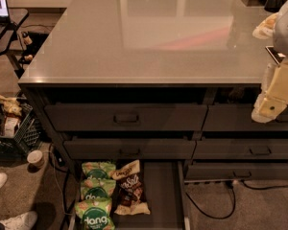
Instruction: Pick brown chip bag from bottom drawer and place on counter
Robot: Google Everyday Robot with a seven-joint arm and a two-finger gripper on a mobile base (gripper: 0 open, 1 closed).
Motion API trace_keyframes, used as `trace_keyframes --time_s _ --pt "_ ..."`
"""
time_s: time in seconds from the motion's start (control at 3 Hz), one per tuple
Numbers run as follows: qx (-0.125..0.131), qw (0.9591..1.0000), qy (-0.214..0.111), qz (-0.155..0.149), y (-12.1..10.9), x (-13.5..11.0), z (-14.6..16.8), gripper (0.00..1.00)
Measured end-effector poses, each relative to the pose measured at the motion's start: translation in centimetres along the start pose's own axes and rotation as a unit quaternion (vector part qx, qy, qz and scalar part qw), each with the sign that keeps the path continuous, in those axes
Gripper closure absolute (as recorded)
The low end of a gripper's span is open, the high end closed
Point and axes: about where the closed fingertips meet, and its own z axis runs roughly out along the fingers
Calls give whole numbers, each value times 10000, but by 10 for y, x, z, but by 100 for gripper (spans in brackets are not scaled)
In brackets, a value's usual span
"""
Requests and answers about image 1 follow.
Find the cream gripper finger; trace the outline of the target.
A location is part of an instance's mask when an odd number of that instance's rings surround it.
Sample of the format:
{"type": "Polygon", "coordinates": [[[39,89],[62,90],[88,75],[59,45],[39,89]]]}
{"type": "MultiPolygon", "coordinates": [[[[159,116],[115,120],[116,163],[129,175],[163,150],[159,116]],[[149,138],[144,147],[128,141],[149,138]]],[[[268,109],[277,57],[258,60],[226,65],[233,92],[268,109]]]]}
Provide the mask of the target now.
{"type": "Polygon", "coordinates": [[[262,123],[262,124],[266,124],[268,122],[271,122],[272,119],[271,118],[268,118],[268,117],[265,117],[265,116],[262,116],[260,113],[259,113],[259,107],[260,105],[262,104],[264,100],[264,94],[263,93],[260,93],[253,105],[253,110],[252,110],[252,120],[255,121],[255,122],[258,122],[258,123],[262,123]]]}
{"type": "Polygon", "coordinates": [[[274,76],[275,69],[276,69],[275,64],[269,63],[267,65],[265,72],[264,72],[264,75],[263,75],[263,78],[262,78],[262,82],[261,82],[261,90],[263,92],[268,90],[268,88],[271,84],[272,78],[274,76]]]}

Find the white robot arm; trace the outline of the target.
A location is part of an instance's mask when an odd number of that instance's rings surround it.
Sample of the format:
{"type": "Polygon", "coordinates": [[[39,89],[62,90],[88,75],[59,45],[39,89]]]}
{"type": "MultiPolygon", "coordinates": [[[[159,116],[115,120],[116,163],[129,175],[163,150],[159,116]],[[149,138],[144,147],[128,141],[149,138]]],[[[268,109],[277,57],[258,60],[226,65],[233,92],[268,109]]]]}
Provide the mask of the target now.
{"type": "Polygon", "coordinates": [[[285,55],[278,65],[269,64],[252,111],[258,123],[274,120],[288,105],[288,0],[279,12],[268,16],[252,32],[256,38],[273,40],[274,49],[285,55]]]}

